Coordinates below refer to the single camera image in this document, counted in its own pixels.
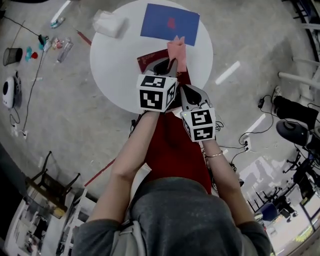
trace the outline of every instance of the desk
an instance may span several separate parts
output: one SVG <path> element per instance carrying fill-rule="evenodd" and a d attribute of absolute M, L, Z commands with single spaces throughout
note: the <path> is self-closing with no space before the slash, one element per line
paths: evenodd
<path fill-rule="evenodd" d="M 102 93 L 115 105 L 133 113 L 141 113 L 136 83 L 141 74 L 137 58 L 167 48 L 167 40 L 140 36 L 148 3 L 186 10 L 167 0 L 138 0 L 114 11 L 127 18 L 118 38 L 95 33 L 90 49 L 93 78 Z M 192 85 L 203 88 L 213 64 L 213 48 L 209 33 L 200 21 L 194 46 L 186 46 L 187 67 Z"/>

